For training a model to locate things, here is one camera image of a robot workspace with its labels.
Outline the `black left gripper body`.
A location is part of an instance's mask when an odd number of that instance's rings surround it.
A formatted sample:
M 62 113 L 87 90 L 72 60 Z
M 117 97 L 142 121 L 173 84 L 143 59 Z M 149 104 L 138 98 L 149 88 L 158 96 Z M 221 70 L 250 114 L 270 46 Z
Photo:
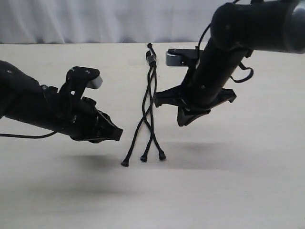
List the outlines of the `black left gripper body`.
M 73 88 L 67 80 L 60 88 L 41 86 L 46 104 L 51 113 L 59 119 L 55 131 L 68 135 L 74 141 L 88 141 L 97 135 L 98 111 L 94 99 L 83 95 L 87 88 Z

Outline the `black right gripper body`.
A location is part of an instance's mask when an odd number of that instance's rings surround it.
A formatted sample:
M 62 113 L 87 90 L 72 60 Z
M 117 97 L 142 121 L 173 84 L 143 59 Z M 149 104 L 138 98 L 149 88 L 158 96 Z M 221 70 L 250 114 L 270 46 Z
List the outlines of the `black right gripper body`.
M 224 85 L 236 70 L 236 49 L 223 50 L 213 41 L 197 51 L 197 62 L 188 68 L 180 85 L 155 94 L 155 105 L 170 104 L 190 110 L 208 110 L 228 101 Z

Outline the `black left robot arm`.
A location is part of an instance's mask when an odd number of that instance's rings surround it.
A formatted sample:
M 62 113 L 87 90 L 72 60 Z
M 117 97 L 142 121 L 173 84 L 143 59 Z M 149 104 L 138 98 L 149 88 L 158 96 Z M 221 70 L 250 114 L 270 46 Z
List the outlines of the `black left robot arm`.
M 119 141 L 123 130 L 96 101 L 83 96 L 86 88 L 98 89 L 100 71 L 74 66 L 57 88 L 40 84 L 9 62 L 0 62 L 0 116 L 94 144 Z

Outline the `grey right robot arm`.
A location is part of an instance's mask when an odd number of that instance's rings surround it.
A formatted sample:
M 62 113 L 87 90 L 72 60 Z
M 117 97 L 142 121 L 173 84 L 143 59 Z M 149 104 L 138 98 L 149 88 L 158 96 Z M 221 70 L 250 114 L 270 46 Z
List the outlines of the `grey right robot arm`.
M 186 126 L 236 94 L 224 85 L 242 60 L 256 50 L 305 52 L 305 3 L 302 0 L 227 2 L 213 14 L 203 50 L 169 49 L 166 64 L 188 68 L 182 83 L 154 96 L 155 105 L 178 107 L 177 123 Z

